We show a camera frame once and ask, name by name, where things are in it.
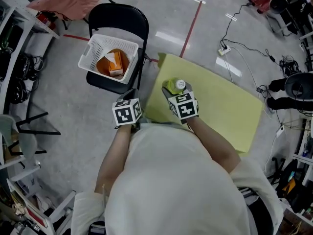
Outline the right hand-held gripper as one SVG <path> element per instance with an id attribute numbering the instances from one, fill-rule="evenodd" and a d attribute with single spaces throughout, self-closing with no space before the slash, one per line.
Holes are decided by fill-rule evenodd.
<path id="1" fill-rule="evenodd" d="M 171 93 L 165 87 L 161 89 L 170 105 L 171 112 L 182 124 L 186 124 L 188 118 L 199 115 L 198 101 L 195 99 L 192 86 L 188 82 L 185 82 L 183 94 L 174 97 L 171 97 Z"/>

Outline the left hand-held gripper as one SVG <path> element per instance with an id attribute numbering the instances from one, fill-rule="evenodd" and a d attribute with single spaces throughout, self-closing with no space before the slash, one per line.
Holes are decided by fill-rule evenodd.
<path id="1" fill-rule="evenodd" d="M 130 89 L 122 94 L 118 102 L 112 104 L 112 112 L 117 127 L 136 124 L 142 116 L 142 110 L 139 101 L 139 90 Z"/>

